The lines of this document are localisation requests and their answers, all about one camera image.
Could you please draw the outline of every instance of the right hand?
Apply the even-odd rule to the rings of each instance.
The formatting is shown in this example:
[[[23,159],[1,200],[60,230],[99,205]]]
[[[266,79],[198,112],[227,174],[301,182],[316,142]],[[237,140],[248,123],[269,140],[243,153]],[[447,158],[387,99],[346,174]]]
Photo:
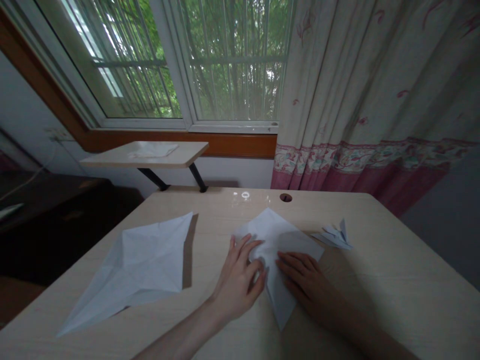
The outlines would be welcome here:
[[[321,326],[339,331],[351,306],[325,278],[313,257],[299,252],[278,252],[278,268],[288,276],[285,286]]]

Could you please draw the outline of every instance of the desk hole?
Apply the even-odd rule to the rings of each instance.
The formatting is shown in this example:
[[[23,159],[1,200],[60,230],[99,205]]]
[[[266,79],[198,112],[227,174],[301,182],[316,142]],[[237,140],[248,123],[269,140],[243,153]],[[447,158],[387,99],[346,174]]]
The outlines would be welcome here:
[[[282,200],[284,203],[289,203],[292,201],[292,196],[290,196],[287,193],[280,194],[280,200]]]

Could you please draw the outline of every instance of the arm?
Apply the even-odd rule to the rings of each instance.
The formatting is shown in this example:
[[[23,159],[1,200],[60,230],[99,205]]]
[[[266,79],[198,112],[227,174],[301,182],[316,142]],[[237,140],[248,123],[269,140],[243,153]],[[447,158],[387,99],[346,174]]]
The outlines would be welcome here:
[[[417,359],[351,306],[323,276],[314,258],[298,252],[278,256],[277,266],[288,276],[286,287],[321,326],[345,337],[370,359]]]
[[[250,251],[262,243],[247,243],[250,238],[248,234],[236,245],[231,237],[228,255],[210,298],[135,359],[190,359],[208,339],[252,307],[264,289],[267,272],[259,260],[247,264]],[[257,272],[260,275],[253,283]]]

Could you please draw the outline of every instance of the electrical outlet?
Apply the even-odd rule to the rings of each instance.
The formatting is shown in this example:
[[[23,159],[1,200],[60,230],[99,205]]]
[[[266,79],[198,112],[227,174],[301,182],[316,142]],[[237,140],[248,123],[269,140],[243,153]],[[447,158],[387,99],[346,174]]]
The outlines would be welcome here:
[[[61,142],[61,141],[75,141],[72,135],[67,130],[59,129],[56,127],[45,127],[43,129],[45,134],[51,141]]]

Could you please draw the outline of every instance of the dark wooden cabinet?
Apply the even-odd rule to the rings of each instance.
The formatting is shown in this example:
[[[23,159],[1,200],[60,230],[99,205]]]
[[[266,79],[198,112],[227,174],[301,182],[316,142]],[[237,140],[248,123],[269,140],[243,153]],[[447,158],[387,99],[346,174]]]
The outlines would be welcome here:
[[[141,201],[107,179],[42,176],[0,203],[25,204],[0,223],[0,275],[49,286]]]

